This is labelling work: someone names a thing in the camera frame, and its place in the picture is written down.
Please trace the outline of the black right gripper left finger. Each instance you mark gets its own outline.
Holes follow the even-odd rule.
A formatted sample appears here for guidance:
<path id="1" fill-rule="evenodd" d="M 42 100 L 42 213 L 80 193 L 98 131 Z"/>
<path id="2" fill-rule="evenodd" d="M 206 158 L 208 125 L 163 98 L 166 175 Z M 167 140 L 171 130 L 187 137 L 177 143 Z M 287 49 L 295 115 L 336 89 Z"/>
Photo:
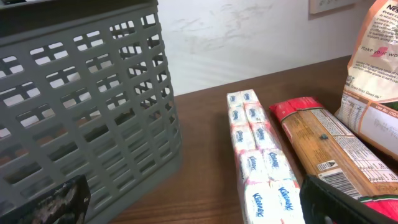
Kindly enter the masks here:
<path id="1" fill-rule="evenodd" d="M 1 223 L 84 224 L 91 193 L 84 175 L 77 175 L 41 196 L 1 215 Z"/>

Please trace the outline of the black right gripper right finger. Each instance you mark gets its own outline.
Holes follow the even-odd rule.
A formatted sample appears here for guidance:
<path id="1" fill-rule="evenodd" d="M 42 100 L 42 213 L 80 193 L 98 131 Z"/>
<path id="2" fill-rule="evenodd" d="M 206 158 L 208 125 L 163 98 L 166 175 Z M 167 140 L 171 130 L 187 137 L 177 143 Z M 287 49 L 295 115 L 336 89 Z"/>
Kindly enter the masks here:
<path id="1" fill-rule="evenodd" d="M 397 195 L 355 199 L 313 175 L 299 195 L 306 224 L 397 224 Z"/>

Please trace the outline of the spaghetti packet red ends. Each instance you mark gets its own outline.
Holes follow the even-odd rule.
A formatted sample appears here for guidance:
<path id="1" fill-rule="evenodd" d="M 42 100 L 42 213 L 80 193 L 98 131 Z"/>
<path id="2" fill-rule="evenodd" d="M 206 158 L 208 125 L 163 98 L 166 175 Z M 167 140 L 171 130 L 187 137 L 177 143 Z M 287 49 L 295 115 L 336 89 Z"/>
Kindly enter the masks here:
<path id="1" fill-rule="evenodd" d="M 313 97 L 270 105 L 304 169 L 397 220 L 397 174 Z"/>

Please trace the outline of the Kleenex tissue multipack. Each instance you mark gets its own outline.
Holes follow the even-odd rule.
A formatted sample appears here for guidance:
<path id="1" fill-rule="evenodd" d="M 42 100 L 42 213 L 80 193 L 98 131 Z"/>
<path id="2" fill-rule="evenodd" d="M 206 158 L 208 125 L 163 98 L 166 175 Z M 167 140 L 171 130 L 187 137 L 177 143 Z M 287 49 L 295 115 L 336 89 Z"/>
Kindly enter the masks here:
<path id="1" fill-rule="evenodd" d="M 226 97 L 244 222 L 304 223 L 299 183 L 254 90 Z"/>

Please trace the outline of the orange Nescafe coffee pouch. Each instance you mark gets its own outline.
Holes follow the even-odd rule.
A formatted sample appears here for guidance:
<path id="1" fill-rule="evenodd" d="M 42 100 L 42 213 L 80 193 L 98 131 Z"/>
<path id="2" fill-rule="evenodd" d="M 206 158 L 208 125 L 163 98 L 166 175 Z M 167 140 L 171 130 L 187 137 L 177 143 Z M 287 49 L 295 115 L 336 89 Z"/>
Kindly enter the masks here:
<path id="1" fill-rule="evenodd" d="M 377 0 L 361 26 L 336 117 L 397 158 L 397 1 Z"/>

